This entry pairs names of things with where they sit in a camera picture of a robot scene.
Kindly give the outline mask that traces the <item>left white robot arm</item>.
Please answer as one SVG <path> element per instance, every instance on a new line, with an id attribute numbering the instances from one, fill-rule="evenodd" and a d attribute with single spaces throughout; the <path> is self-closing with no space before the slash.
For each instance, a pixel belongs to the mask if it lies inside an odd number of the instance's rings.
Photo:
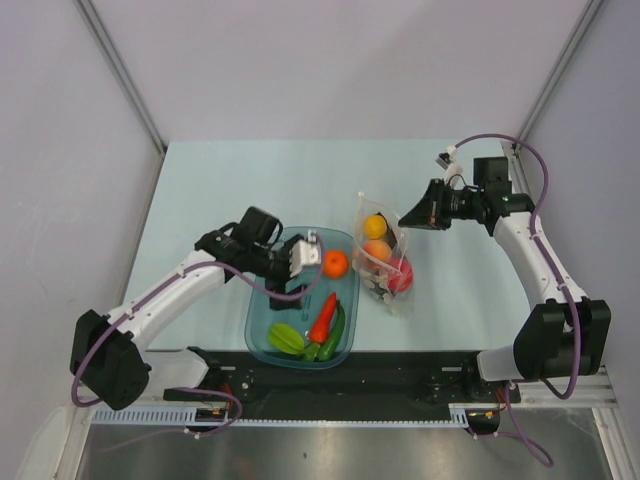
<path id="1" fill-rule="evenodd" d="M 238 278 L 265 294 L 273 309 L 293 309 L 314 289 L 287 285 L 321 265 L 323 240 L 314 231 L 280 239 L 273 215 L 250 207 L 238 222 L 204 234 L 164 279 L 107 314 L 93 309 L 76 321 L 70 357 L 71 401 L 80 408 L 133 404 L 149 384 L 143 353 L 152 341 L 204 294 Z"/>

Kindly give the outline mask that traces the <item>green star fruit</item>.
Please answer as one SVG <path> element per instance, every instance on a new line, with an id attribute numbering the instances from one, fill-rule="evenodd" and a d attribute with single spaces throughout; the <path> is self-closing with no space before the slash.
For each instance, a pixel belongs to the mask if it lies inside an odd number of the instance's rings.
<path id="1" fill-rule="evenodd" d="M 306 347 L 300 333 L 285 323 L 276 323 L 270 328 L 268 341 L 277 350 L 289 355 L 300 355 Z"/>

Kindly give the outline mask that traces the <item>grey toy fish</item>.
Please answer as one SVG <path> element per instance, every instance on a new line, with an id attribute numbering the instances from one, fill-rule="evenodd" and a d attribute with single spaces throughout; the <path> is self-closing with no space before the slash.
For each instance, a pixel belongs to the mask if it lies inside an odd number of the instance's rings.
<path id="1" fill-rule="evenodd" d="M 391 249 L 403 249 L 406 247 L 406 235 L 404 230 L 399 226 L 399 218 L 395 215 L 383 216 L 387 230 L 383 240 L 391 247 Z"/>

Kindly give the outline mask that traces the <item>orange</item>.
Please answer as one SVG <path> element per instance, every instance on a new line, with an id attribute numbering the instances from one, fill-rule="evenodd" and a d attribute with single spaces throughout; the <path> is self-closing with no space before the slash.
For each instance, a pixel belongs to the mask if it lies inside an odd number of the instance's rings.
<path id="1" fill-rule="evenodd" d="M 348 255 L 342 250 L 330 250 L 325 255 L 324 275 L 332 280 L 344 277 L 350 269 Z"/>

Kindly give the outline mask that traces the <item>clear zip top bag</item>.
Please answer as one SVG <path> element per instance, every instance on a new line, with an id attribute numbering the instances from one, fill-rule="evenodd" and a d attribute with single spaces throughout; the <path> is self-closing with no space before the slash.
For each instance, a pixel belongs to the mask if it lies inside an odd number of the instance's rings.
<path id="1" fill-rule="evenodd" d="M 380 214 L 382 216 L 395 214 L 400 220 L 400 216 L 391 207 L 378 201 L 374 201 L 373 199 L 368 198 L 363 192 L 359 192 L 358 206 L 353 223 L 352 268 L 359 275 L 361 283 L 364 286 L 365 290 L 376 302 L 378 302 L 380 305 L 383 305 L 391 315 L 407 317 L 413 310 L 414 280 L 413 285 L 409 290 L 403 293 L 395 294 L 394 302 L 391 305 L 385 305 L 370 293 L 370 287 L 373 283 L 379 283 L 388 287 L 388 272 L 390 269 L 388 263 L 380 262 L 377 268 L 367 268 L 363 263 L 363 252 L 361 250 L 361 246 L 370 240 L 364 234 L 363 224 L 365 219 L 369 215 L 373 214 Z M 404 230 L 406 235 L 406 247 L 403 249 L 392 249 L 392 258 L 407 257 L 411 262 L 409 258 L 408 230 L 406 228 L 402 229 Z"/>

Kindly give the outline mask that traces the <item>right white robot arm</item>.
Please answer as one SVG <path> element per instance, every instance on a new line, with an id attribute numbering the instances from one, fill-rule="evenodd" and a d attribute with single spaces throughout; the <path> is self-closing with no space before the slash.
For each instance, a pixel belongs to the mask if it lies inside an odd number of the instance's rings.
<path id="1" fill-rule="evenodd" d="M 478 354 L 478 366 L 461 376 L 463 393 L 484 401 L 497 381 L 596 374 L 611 310 L 605 301 L 589 298 L 562 266 L 534 214 L 533 200 L 514 191 L 507 159 L 475 159 L 473 183 L 462 188 L 455 186 L 462 170 L 453 155 L 442 153 L 436 162 L 443 177 L 429 182 L 400 226 L 443 231 L 455 220 L 478 222 L 509 258 L 531 308 L 512 344 Z"/>

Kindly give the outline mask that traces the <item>red apple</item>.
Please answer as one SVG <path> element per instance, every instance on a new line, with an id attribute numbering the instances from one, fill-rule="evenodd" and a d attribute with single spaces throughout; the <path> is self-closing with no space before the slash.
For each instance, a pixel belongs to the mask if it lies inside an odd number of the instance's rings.
<path id="1" fill-rule="evenodd" d="M 393 294 L 403 293 L 413 285 L 414 272 L 407 257 L 391 258 L 388 263 L 388 287 Z"/>

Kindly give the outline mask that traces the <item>dark grape bunch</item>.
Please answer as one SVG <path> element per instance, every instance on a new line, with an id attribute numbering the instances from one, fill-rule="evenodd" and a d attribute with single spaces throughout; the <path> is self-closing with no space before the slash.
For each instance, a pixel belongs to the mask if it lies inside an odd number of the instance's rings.
<path id="1" fill-rule="evenodd" d="M 394 302 L 395 294 L 385 285 L 373 283 L 370 293 L 385 305 L 391 305 Z"/>

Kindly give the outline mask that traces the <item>peach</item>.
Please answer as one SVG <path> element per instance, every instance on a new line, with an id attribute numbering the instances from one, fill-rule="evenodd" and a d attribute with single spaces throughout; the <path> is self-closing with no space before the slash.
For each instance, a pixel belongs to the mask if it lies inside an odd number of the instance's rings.
<path id="1" fill-rule="evenodd" d="M 361 246 L 363 263 L 367 268 L 377 268 L 380 262 L 389 263 L 392 258 L 392 248 L 381 239 L 369 240 Z"/>

